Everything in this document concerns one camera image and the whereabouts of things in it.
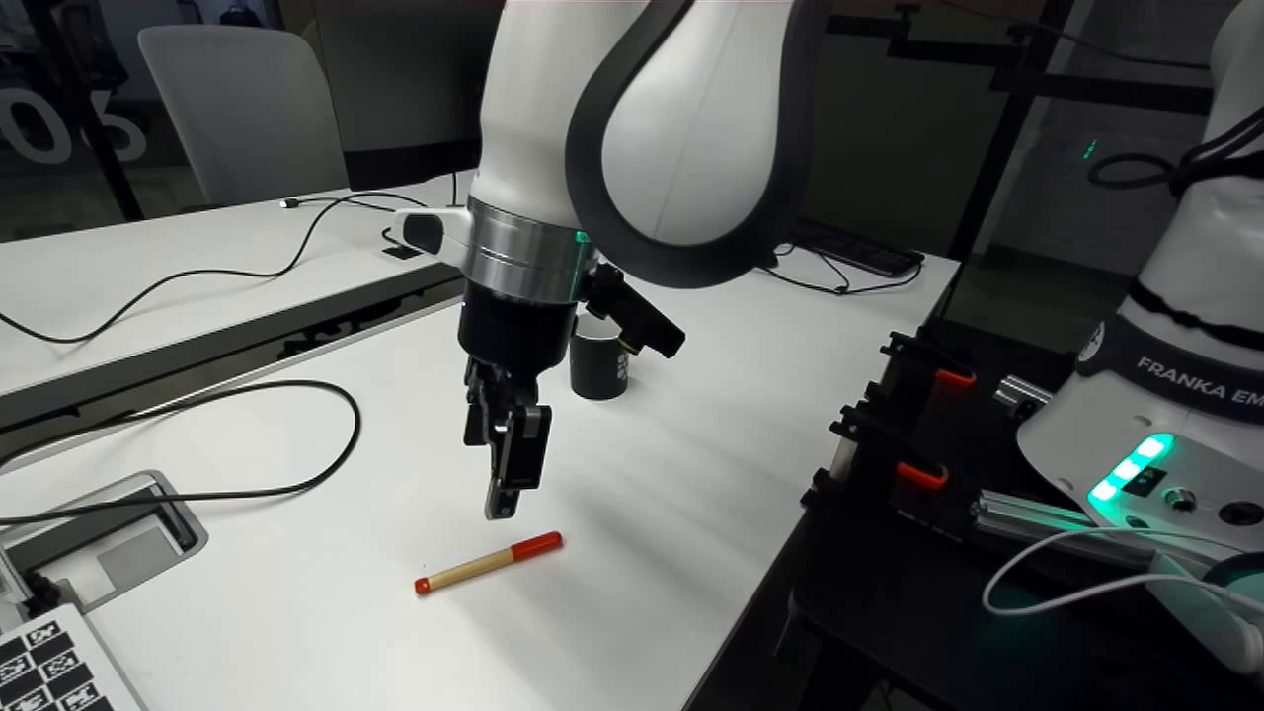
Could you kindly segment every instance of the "green light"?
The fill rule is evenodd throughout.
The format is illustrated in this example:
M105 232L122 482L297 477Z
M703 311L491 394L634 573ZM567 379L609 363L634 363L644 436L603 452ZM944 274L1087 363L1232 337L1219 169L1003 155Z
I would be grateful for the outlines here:
M1143 453L1144 463L1153 463L1153 457L1169 453L1173 441L1178 441L1173 436L1150 436L1150 440L1139 448L1139 453Z
M1093 485L1089 499L1110 502L1110 499L1118 499L1118 485L1104 477L1104 482Z
M1100 137L1089 137L1089 146L1077 155L1083 163L1098 159Z
M1173 436L1150 436L1144 441L1139 441L1139 452L1129 452L1093 491L1093 502L1110 502L1123 492L1123 485L1129 485L1143 469L1150 469L1157 457L1166 457L1178 448Z
M1118 463L1118 466L1110 469L1110 477L1129 482L1129 477L1139 477L1143 469L1144 469L1143 463L1125 457L1125 463Z

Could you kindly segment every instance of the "white robot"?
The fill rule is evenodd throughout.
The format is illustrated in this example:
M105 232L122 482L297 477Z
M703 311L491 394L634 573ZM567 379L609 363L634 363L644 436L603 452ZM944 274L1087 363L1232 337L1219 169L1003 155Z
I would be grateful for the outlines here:
M403 220L468 282L466 441L493 452L491 519L541 477L575 299L625 344L670 357L683 332L611 265L705 290L766 265L805 179L813 55L828 0L511 0L461 220Z
M537 485L549 440L537 375L563 357L575 299L630 324L630 346L670 357L683 338L599 257L670 290L770 262L811 159L825 16L828 0L505 3L461 213L468 241L433 245L468 277L466 441L493 448L491 519ZM1019 432L1029 466L1087 510L1123 485L1100 474L1139 448L1182 440L1264 463L1264 169L1243 159L1264 142L1257 72L1264 0L1240 3L1216 40L1214 146L1186 167L1166 241L1077 375Z

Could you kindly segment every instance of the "electronic device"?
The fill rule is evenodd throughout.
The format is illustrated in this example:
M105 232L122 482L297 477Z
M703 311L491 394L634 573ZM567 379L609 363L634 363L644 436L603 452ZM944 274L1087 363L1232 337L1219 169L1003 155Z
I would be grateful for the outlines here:
M0 631L5 711L142 711L73 606Z
M921 267L921 252L874 241L865 232L845 232L825 220L795 220L787 232L788 245L803 245L816 257L845 262L853 267L902 282Z

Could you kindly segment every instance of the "table surface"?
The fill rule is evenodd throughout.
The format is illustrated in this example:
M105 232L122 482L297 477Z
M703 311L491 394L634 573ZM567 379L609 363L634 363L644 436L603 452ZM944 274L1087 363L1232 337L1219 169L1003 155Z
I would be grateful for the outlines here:
M400 186L396 195L447 207L450 179ZM0 245L0 311L51 337L80 337L171 274L279 267L297 252L317 213L318 201L297 211L258 201L112 229L8 241ZM430 257L387 257L379 236L384 225L387 213L341 207L318 220L297 274L279 282L177 282L145 296L129 317L122 317L91 344L38 344L0 324L0 399L23 394L38 382L60 382L81 371L125 363L145 352L191 344L199 337L213 337L310 299L328 299L363 283L433 267Z
M1033 371L1056 371L1052 363L1071 367L1071 361L1040 361L1029 346L1003 338L989 344L971 337L967 352L989 363L1007 363L1029 382L1041 382ZM989 399L931 394L929 410L916 416L907 392L888 399L888 416L898 423L912 416L916 423L907 423L907 432L916 441L953 469L948 502L929 510L937 524L956 531L953 510L967 507L981 485L1066 507L1025 469L1010 440L1010 420L1000 416L1000 408ZM912 524L894 510L888 463L879 448L862 448L848 482L823 499L823 554L795 589L799 616L834 643L845 643L848 654L869 661L879 674L894 674L937 706L1258 706L1258 691L1195 647L1143 589L1029 621L989 616L981 589L1014 545L958 545L929 524ZM1003 583L1003 606L1048 599L1100 577L1123 573L1040 557Z
M441 304L260 379L355 392L363 448L325 491L202 507L210 545L91 612L151 706L683 706L828 463L825 423L879 375L953 282L834 299L750 274L725 290L644 290L688 328L674 361L630 361L611 402L563 367L546 482L484 521L484 452L461 448L457 309ZM347 436L328 394L258 394L96 436L0 474L8 515L134 469L177 491L297 482ZM563 549L418 599L441 564L561 531Z

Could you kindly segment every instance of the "metal frame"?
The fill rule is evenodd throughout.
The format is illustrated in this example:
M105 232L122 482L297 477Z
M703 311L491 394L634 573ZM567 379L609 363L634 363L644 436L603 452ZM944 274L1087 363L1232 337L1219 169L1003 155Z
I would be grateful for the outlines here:
M87 146L91 146L91 159L96 159L96 167L104 169L120 213L122 213L125 220L142 220L145 213L142 213L142 207L137 207L125 175L122 175L122 163L120 163L120 155L114 155L114 146L112 146L105 126L104 126L98 116L91 111L91 97L87 97L87 88L81 88L81 80L80 80L80 68L73 68L73 61L69 61L69 53L66 53L66 40L62 40L60 25L55 25L55 7L60 7L60 3L62 3L62 0L23 0L29 20L31 20L31 28L35 28L38 43L44 43L46 61L51 61L55 72L60 72L60 88L62 88L60 97L62 97L62 108L66 108L69 126L81 132L81 137L87 137Z

